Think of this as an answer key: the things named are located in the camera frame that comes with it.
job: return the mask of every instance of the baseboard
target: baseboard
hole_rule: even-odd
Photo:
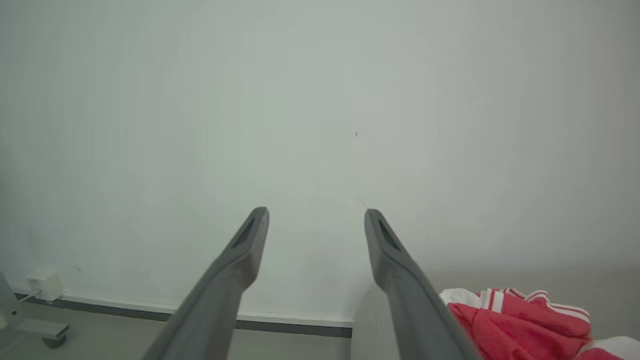
[[[19,297],[25,296],[29,290],[13,288]],[[167,321],[177,306],[155,304],[151,302],[136,302],[122,300],[95,299],[66,293],[54,302],[38,299],[28,299],[28,302],[45,304],[55,307],[103,313],[109,315],[144,318],[148,320]],[[237,316],[238,329],[289,332],[296,334],[311,334],[320,336],[351,337],[353,321],[340,318],[320,318],[316,316],[291,315],[280,313],[260,313],[254,311],[240,311]]]

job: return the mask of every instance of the wall outlet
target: wall outlet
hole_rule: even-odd
[[[39,268],[27,275],[27,283],[31,293],[40,292],[36,298],[53,301],[66,292],[60,275],[50,268]]]

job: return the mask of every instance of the wheel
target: wheel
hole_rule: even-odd
[[[67,341],[67,335],[64,335],[58,340],[42,338],[42,342],[44,343],[44,345],[47,345],[48,348],[59,348],[66,341]]]

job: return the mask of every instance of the white wall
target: white wall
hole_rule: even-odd
[[[636,1],[1,4],[16,287],[176,306],[262,205],[243,311],[350,319],[368,207],[427,273],[637,274]]]

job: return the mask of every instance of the cable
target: cable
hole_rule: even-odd
[[[38,295],[41,292],[42,292],[42,290],[38,290],[38,291],[36,291],[36,292],[34,292],[34,293],[30,294],[30,295],[27,295],[27,296],[23,297],[22,299],[18,300],[18,302],[23,302],[23,301],[27,300],[30,297],[34,297],[34,296]]]

